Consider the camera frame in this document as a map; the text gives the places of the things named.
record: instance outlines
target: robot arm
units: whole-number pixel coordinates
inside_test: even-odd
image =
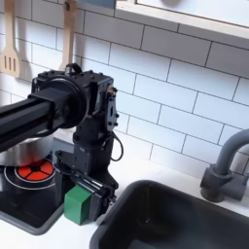
[[[31,136],[77,127],[74,153],[56,152],[55,168],[61,177],[70,177],[92,193],[92,221],[115,201],[119,186],[108,172],[113,142],[118,139],[113,132],[119,117],[116,92],[112,78],[69,64],[63,72],[39,74],[26,100],[0,108],[0,152]]]

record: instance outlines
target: white subway tile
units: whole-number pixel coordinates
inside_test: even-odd
[[[57,32],[57,49],[62,51],[63,39],[62,30]],[[108,63],[110,53],[110,43],[89,36],[74,35],[73,54],[84,58],[93,59],[99,62]]]
[[[20,78],[32,82],[38,74],[43,73],[44,71],[48,71],[48,68],[23,61],[21,64]]]
[[[148,160],[152,151],[152,144],[126,134],[115,132],[123,143],[124,157],[141,158]],[[121,155],[121,145],[117,140],[114,142],[112,158],[117,159]]]
[[[51,68],[53,70],[58,70],[59,65],[62,61],[62,52],[45,48],[39,45],[32,45],[33,50],[33,63]],[[73,56],[73,62],[81,65],[81,59],[79,57]]]
[[[5,35],[0,34],[0,53],[5,48]],[[31,61],[31,43],[16,39],[16,48],[21,59]]]
[[[160,105],[124,92],[118,92],[117,109],[137,118],[156,123],[160,114]]]
[[[115,17],[131,20],[134,22],[146,24],[149,26],[159,27],[159,28],[167,29],[171,31],[177,31],[177,28],[178,28],[178,23],[176,22],[172,22],[172,21],[168,21],[168,20],[160,19],[160,18],[151,18],[148,16],[142,16],[136,13],[126,12],[122,10],[116,10]]]
[[[162,106],[159,124],[217,143],[223,125],[193,114]]]
[[[23,97],[20,97],[20,96],[17,96],[17,95],[14,95],[12,94],[12,104],[15,104],[17,102],[20,102],[22,101],[24,98]]]
[[[234,101],[249,105],[249,80],[240,79],[234,96]]]
[[[125,113],[119,112],[120,117],[118,118],[118,126],[115,130],[120,131],[122,133],[126,133],[128,127],[128,115]]]
[[[10,105],[12,103],[12,95],[8,92],[0,90],[0,106]]]
[[[249,78],[249,51],[213,43],[207,67]]]
[[[0,89],[21,97],[27,97],[31,93],[31,84],[0,73]]]
[[[111,46],[110,65],[165,81],[169,58],[117,44]]]
[[[128,134],[177,152],[182,150],[185,139],[185,134],[133,117],[129,118]]]
[[[209,163],[216,163],[221,149],[222,147],[219,145],[211,144],[203,140],[187,136],[184,144],[183,154],[199,160],[204,160]],[[243,173],[247,161],[248,156],[241,153],[236,153],[231,164],[231,170],[239,174]]]
[[[55,27],[18,18],[16,36],[24,41],[55,49]]]
[[[192,112],[197,92],[138,75],[134,94],[187,112]]]
[[[219,145],[224,145],[233,135],[235,135],[239,131],[241,131],[240,128],[225,125],[219,141]],[[249,145],[243,146],[239,151],[249,155]]]
[[[58,0],[59,4],[63,4],[64,0]],[[83,9],[86,11],[90,11],[90,12],[96,12],[96,13],[100,13],[106,16],[113,16],[114,15],[114,10],[109,9],[109,8],[103,8],[97,5],[93,5],[93,4],[89,4],[89,3],[79,3],[77,2],[77,7],[79,9]]]
[[[15,1],[17,17],[31,19],[31,1],[32,0]],[[0,12],[4,12],[4,0],[0,0]]]
[[[249,107],[231,101],[200,93],[194,113],[226,125],[248,128]]]
[[[219,145],[224,145],[233,135],[238,133],[241,129],[225,125],[219,141]]]
[[[248,40],[244,38],[211,31],[208,29],[188,26],[184,24],[180,24],[178,32],[249,50]]]
[[[146,26],[142,50],[204,65],[210,42]]]
[[[140,49],[144,25],[86,12],[84,33],[89,36]]]
[[[238,77],[178,60],[172,60],[168,82],[232,99]]]
[[[135,84],[134,73],[88,59],[82,59],[82,68],[84,71],[93,70],[96,73],[101,72],[110,76],[114,79],[115,88],[128,93],[133,93]]]
[[[156,145],[153,147],[151,161],[196,178],[202,178],[205,169],[209,166],[206,162],[189,158]]]
[[[63,28],[63,6],[47,1],[33,0],[33,19],[47,25]],[[84,11],[77,10],[75,15],[75,31],[83,33]]]

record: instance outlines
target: black stovetop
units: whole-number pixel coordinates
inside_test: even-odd
[[[55,139],[51,154],[32,167],[0,166],[0,219],[42,234],[59,218],[63,197],[74,184],[68,178],[57,184],[61,177],[53,169],[57,150],[72,152],[73,146]]]

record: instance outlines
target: stainless steel pot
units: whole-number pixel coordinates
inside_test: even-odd
[[[0,165],[27,166],[44,159],[52,150],[53,135],[29,138],[6,152],[0,153]]]

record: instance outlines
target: wooden handle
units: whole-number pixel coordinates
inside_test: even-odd
[[[64,3],[64,33],[63,33],[63,55],[59,70],[64,70],[68,63],[72,62],[74,45],[74,15],[77,6],[75,1],[67,0]]]
[[[4,0],[6,46],[15,47],[15,0]]]

